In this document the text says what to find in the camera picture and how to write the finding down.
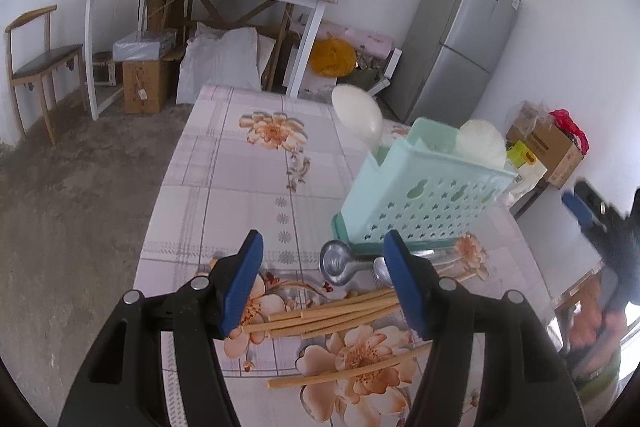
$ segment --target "human hand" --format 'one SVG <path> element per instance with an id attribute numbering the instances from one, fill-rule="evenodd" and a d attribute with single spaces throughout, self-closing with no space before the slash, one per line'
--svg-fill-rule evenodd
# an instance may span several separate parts
<path id="1" fill-rule="evenodd" d="M 575 315 L 574 325 L 569 332 L 569 341 L 572 349 L 581 349 L 595 343 L 596 331 L 602 324 L 602 311 L 598 307 L 599 295 L 600 279 L 593 278 L 583 289 L 583 295 L 580 297 L 580 313 Z M 585 367 L 581 374 L 582 377 L 587 377 L 594 371 L 604 367 L 620 347 L 620 340 L 626 334 L 626 315 L 624 311 L 608 312 L 604 318 L 604 323 L 610 330 L 609 340 Z"/>

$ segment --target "wooden chair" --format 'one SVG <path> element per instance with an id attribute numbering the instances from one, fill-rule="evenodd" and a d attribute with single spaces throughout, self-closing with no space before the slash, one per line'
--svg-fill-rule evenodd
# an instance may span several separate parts
<path id="1" fill-rule="evenodd" d="M 51 12 L 58 9 L 57 5 L 47 6 L 20 15 L 15 21 L 9 24 L 4 30 L 6 33 L 6 68 L 7 77 L 9 79 L 9 92 L 11 94 L 12 105 L 14 106 L 15 119 L 18 124 L 18 130 L 22 138 L 25 137 L 22 118 L 20 117 L 20 109 L 18 108 L 18 99 L 15 96 L 16 86 L 33 86 L 38 89 L 38 97 L 40 99 L 40 107 L 42 108 L 42 117 L 49 132 L 49 138 L 53 145 L 56 144 L 56 137 L 53 134 L 53 127 L 49 118 L 49 110 L 47 109 L 47 100 L 44 95 L 44 86 L 42 79 L 47 77 L 49 80 L 49 97 L 53 108 L 56 107 L 56 92 L 53 86 L 53 70 L 67 64 L 69 70 L 73 70 L 74 59 L 78 68 L 78 79 L 80 81 L 80 97 L 82 98 L 82 107 L 86 111 L 86 100 L 84 99 L 84 64 L 82 63 L 82 44 L 73 44 L 62 48 L 51 49 Z M 12 64 L 12 48 L 11 48 L 11 32 L 26 23 L 45 17 L 44 26 L 44 45 L 45 51 L 42 55 L 34 58 L 19 70 L 14 71 Z"/>

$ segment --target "floral tablecloth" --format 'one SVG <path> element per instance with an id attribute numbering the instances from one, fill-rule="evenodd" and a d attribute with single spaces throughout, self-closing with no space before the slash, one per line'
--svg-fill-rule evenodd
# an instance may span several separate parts
<path id="1" fill-rule="evenodd" d="M 385 121 L 383 141 L 389 144 L 406 130 Z M 330 220 L 366 154 L 328 105 L 205 86 L 162 182 L 135 288 L 146 296 L 173 292 L 196 273 L 208 272 L 212 259 L 236 253 L 248 230 L 256 229 L 264 238 L 264 261 L 243 323 L 375 289 L 368 272 L 334 288 L 318 269 L 319 251 L 332 239 Z M 459 268 L 478 277 L 464 285 L 497 298 L 518 289 L 541 319 L 550 318 L 542 276 L 508 211 L 488 208 L 472 231 L 475 237 L 462 245 L 470 249 L 463 251 L 466 263 Z M 421 342 L 397 313 L 308 341 L 271 339 L 238 328 L 215 346 L 242 425 L 401 427 L 426 356 L 302 389 L 267 389 L 266 379 L 348 369 L 353 360 L 377 362 Z M 483 346 L 483 336 L 476 335 L 463 425 L 471 425 L 475 416 Z M 171 333 L 162 334 L 162 367 L 172 425 L 186 426 Z"/>

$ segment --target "blue gripper pad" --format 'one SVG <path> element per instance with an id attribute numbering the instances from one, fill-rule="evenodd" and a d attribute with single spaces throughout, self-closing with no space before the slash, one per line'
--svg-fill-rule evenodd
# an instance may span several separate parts
<path id="1" fill-rule="evenodd" d="M 594 224 L 593 214 L 589 207 L 571 192 L 565 192 L 562 195 L 562 203 L 574 214 L 575 219 L 578 220 L 578 224 L 580 224 L 581 227 L 588 229 Z"/>
<path id="2" fill-rule="evenodd" d="M 209 280 L 218 289 L 219 298 L 222 295 L 220 331 L 224 337 L 237 328 L 242 319 L 242 312 L 262 264 L 262 250 L 262 236 L 257 230 L 251 230 L 238 253 L 220 259 L 209 274 Z"/>
<path id="3" fill-rule="evenodd" d="M 426 261 L 426 259 L 418 259 L 411 255 L 396 230 L 386 233 L 383 252 L 386 268 L 389 270 L 407 324 L 425 339 L 428 336 L 428 327 L 425 324 L 424 296 L 420 289 L 421 285 L 418 285 L 417 280 L 414 279 L 414 277 L 419 278 L 421 274 L 416 273 L 415 266 L 411 265 L 414 264 L 412 263 L 414 260 Z"/>

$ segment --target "chair seat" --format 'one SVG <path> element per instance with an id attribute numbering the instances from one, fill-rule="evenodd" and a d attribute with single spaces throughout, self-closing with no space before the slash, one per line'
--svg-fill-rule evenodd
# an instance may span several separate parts
<path id="1" fill-rule="evenodd" d="M 27 76 L 35 76 L 49 70 L 54 64 L 57 64 L 60 60 L 64 60 L 65 57 L 73 55 L 75 52 L 82 49 L 82 44 L 73 44 L 71 46 L 64 46 L 62 48 L 55 48 L 48 52 L 44 52 L 39 57 L 27 62 L 23 67 L 14 73 L 14 78 L 25 78 Z"/>

